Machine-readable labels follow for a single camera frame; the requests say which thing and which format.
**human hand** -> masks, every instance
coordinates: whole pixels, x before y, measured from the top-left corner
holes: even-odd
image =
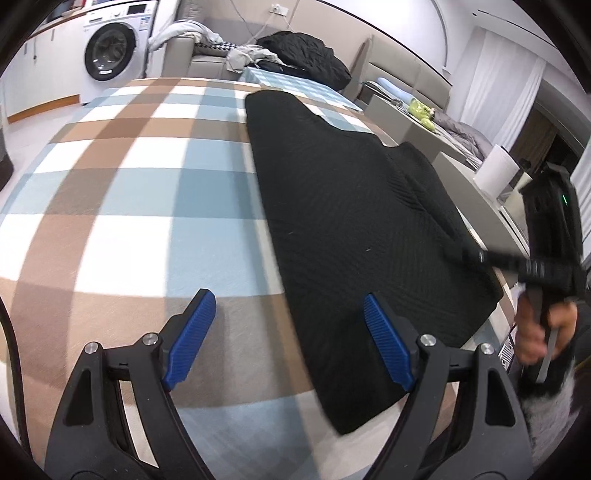
[[[557,303],[550,307],[548,325],[552,329],[558,329],[552,359],[559,356],[573,339],[578,316],[579,310],[573,302]],[[545,357],[547,345],[544,328],[535,322],[534,309],[526,293],[522,293],[519,297],[515,323],[517,324],[515,354],[523,365],[535,365]]]

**washing machine door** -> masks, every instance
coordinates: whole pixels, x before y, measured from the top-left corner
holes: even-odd
[[[117,77],[129,65],[135,45],[134,31],[128,25],[103,25],[86,45],[84,64],[88,75],[100,82]]]

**silver bolt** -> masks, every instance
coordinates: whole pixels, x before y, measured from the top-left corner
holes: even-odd
[[[84,347],[84,351],[89,355],[95,353],[99,349],[99,344],[96,342],[87,343]]]
[[[495,349],[490,343],[483,343],[480,346],[480,349],[482,350],[482,353],[484,353],[485,355],[492,355],[493,353],[495,353]]]
[[[158,342],[158,335],[156,333],[146,333],[142,337],[142,342],[144,343],[144,345],[153,345],[156,342]]]
[[[428,333],[426,333],[425,335],[421,336],[421,343],[424,346],[433,346],[437,343],[437,340],[433,335],[429,335]]]

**checkered tablecloth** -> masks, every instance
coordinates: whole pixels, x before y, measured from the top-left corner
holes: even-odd
[[[144,79],[107,90],[51,140],[9,198],[0,294],[19,341],[38,461],[84,345],[157,332],[202,287],[215,293],[218,314],[173,399],[218,479],[361,479],[384,445],[402,404],[339,437],[302,361],[246,133],[244,98],[260,88]],[[300,99],[340,128],[388,142],[356,112]],[[501,302],[502,320],[487,322],[472,344],[498,345],[508,308]],[[124,393],[138,453],[153,461],[129,387]],[[441,425],[454,399],[450,387]]]
[[[258,83],[259,85],[274,87],[292,93],[300,98],[318,100],[329,105],[346,107],[356,112],[361,111],[361,108],[338,92],[335,92],[332,88],[314,80],[268,72],[254,67],[245,68],[238,80],[240,82]]]

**blue gripper pad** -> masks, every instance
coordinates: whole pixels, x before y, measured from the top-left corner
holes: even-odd
[[[371,294],[367,295],[363,301],[363,316],[390,378],[394,383],[402,386],[406,392],[410,392],[415,383],[411,371],[410,354],[392,327],[388,316]]]
[[[168,390],[187,378],[215,316],[216,297],[208,290],[170,349],[168,370],[162,380]]]

